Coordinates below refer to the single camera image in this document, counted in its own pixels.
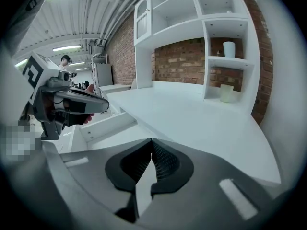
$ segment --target red brick wall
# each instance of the red brick wall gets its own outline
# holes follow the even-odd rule
[[[273,55],[271,41],[268,36],[268,29],[266,27],[263,15],[258,8],[254,0],[244,0],[248,10],[252,16],[253,22],[256,27],[259,47],[260,47],[260,79],[258,94],[255,101],[252,116],[257,121],[258,124],[263,120],[266,108],[270,99],[270,94],[272,90],[273,81]],[[185,42],[179,42],[176,47],[185,47],[187,45]],[[215,44],[213,44],[212,55],[216,55],[217,50],[214,49]],[[223,46],[218,41],[216,41],[217,48],[220,48],[220,56],[223,56]],[[190,82],[196,84],[203,84],[203,61],[204,61],[204,45],[203,38],[193,40],[192,45],[189,45],[191,50],[185,52],[184,58],[173,52],[173,58],[177,58],[174,62],[168,62],[165,59],[153,60],[153,79],[160,81],[180,81],[180,82]],[[163,47],[163,54],[168,54],[168,51],[172,51],[172,46]],[[161,51],[157,49],[155,54],[160,54]],[[131,84],[135,78],[135,58],[134,58],[134,47],[133,47],[133,13],[126,19],[126,21],[121,25],[121,27],[116,31],[114,37],[109,43],[106,53],[109,54],[109,61],[113,65],[113,81],[114,83],[120,84]],[[229,75],[229,72],[223,72],[223,69],[219,69],[221,74],[218,72],[212,72],[210,78],[212,79],[211,85],[218,86],[223,80],[227,84],[233,83],[235,81],[236,89],[240,88],[242,79],[241,73],[237,72],[236,77]]]
[[[131,85],[135,76],[135,56],[133,46],[133,20],[132,12],[118,28],[106,48],[109,62],[112,64],[114,84]]]

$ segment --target ceiling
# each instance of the ceiling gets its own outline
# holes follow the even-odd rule
[[[72,58],[72,62],[85,61],[74,69],[90,67],[91,57],[88,44],[95,42],[104,27],[117,14],[118,6],[109,17],[115,0],[47,0],[33,20],[27,34],[20,43],[19,51],[14,55],[17,62],[29,57],[32,51],[60,64],[64,54]],[[53,48],[81,45],[81,49],[69,49],[53,52]]]

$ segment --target fluorescent light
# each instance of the fluorescent light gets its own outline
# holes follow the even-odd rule
[[[76,69],[75,71],[86,70],[87,68]]]
[[[81,45],[73,45],[73,46],[66,46],[66,47],[61,47],[61,48],[54,48],[53,51],[60,51],[64,49],[71,49],[71,48],[81,48]]]
[[[69,66],[83,65],[83,64],[85,64],[85,62],[72,63],[72,64],[69,64]]]
[[[19,66],[21,66],[21,65],[23,65],[25,62],[27,62],[28,61],[28,58],[27,59],[24,59],[23,61],[21,61],[21,62],[19,62],[18,64],[16,64],[15,66],[16,67],[19,67]]]

